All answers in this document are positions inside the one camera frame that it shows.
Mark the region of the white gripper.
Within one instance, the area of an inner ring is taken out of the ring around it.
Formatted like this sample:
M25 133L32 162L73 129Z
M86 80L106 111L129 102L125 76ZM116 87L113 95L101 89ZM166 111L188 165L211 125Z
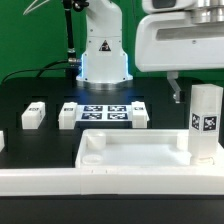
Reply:
M145 16L136 32L135 64L142 72L168 71L179 103L177 71L224 68L224 23L196 25L188 12Z

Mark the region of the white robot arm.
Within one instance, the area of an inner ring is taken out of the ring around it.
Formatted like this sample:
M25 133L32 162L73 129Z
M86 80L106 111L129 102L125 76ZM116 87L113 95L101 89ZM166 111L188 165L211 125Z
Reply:
M122 12L111 0L87 0L87 40L77 81L113 89L132 79L122 48ZM176 79L183 70L224 68L224 0L140 0L147 14L135 40L135 65L142 72L165 71L181 103Z

